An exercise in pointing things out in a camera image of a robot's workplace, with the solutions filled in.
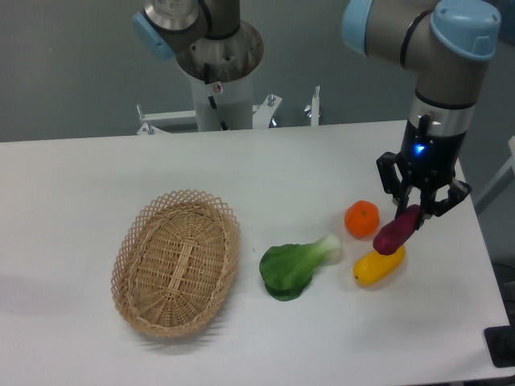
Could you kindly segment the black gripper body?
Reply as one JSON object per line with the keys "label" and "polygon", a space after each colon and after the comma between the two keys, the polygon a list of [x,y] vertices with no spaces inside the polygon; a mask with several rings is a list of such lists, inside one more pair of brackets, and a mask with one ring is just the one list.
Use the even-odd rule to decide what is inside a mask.
{"label": "black gripper body", "polygon": [[418,128],[409,121],[398,153],[398,169],[402,181],[399,200],[408,200],[409,189],[417,187],[427,194],[449,186],[451,200],[467,197],[467,184],[455,182],[455,164],[464,142],[465,133],[441,137],[418,136]]}

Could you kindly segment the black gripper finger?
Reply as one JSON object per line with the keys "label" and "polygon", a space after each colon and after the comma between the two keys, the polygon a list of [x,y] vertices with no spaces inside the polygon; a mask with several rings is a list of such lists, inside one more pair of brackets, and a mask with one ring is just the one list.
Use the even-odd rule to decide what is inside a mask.
{"label": "black gripper finger", "polygon": [[376,160],[383,190],[392,195],[393,203],[397,206],[395,219],[406,212],[412,183],[407,178],[407,163],[402,152],[394,154],[385,152]]}
{"label": "black gripper finger", "polygon": [[422,227],[426,219],[430,219],[432,216],[440,217],[462,203],[471,193],[472,187],[466,182],[453,179],[448,185],[446,199],[440,201],[436,200],[437,191],[429,185],[421,189],[420,209],[416,223],[417,230]]}

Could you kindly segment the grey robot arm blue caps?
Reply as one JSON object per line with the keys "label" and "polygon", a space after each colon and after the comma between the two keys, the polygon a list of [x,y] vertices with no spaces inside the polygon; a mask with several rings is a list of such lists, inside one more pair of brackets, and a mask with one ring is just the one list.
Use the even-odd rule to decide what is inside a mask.
{"label": "grey robot arm blue caps", "polygon": [[[153,55],[175,60],[190,78],[199,130],[268,126],[270,113],[251,100],[263,42],[242,20],[239,2],[146,1],[133,26]],[[402,147],[377,160],[397,216],[412,214],[416,226],[470,193],[455,163],[500,26],[500,13],[485,1],[351,1],[345,8],[348,47],[418,74]]]}

